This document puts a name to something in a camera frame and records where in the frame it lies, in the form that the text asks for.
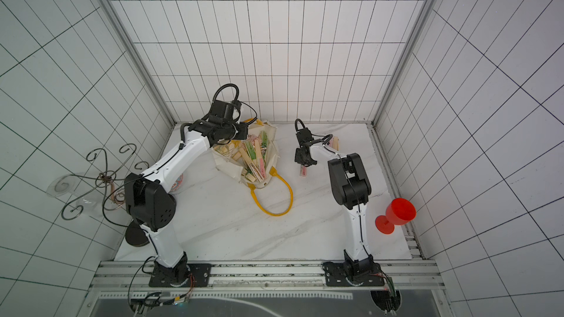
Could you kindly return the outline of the red plastic goblet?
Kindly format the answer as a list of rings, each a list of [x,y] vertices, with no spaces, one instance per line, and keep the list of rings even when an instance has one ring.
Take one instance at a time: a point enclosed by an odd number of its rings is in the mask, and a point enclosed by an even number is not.
[[[375,219],[375,226],[381,233],[390,235],[397,226],[411,222],[416,216],[417,210],[409,200],[396,198],[386,208],[386,213]]]

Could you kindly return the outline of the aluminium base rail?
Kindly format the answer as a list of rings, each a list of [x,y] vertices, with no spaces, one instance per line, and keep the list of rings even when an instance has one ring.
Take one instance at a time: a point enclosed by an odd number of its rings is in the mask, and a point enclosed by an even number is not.
[[[381,261],[374,273],[346,278],[339,264],[322,261],[215,261],[190,263],[191,277],[173,287],[153,274],[152,263],[105,261],[90,284],[91,291],[111,297],[143,299],[159,292],[163,299],[189,294],[200,297],[298,297],[339,298],[345,291],[444,290],[434,261]]]

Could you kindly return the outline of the grey pink folding fan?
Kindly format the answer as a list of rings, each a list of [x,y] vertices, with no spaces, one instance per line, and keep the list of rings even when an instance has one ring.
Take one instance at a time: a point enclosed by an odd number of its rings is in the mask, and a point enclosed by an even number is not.
[[[339,150],[339,138],[337,136],[333,136],[328,144],[331,148],[338,151]]]

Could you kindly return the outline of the cream tote bag yellow handles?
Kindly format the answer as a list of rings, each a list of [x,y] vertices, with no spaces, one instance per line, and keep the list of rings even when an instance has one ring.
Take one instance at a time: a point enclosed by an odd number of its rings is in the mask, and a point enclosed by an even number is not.
[[[216,145],[211,149],[211,153],[216,168],[247,186],[255,204],[262,212],[271,217],[282,217],[292,209],[294,195],[292,187],[279,175],[276,168],[279,159],[276,131],[277,128],[267,121],[256,120],[249,126],[246,139]],[[268,211],[256,195],[256,191],[266,187],[273,178],[280,180],[289,191],[289,205],[281,213]]]

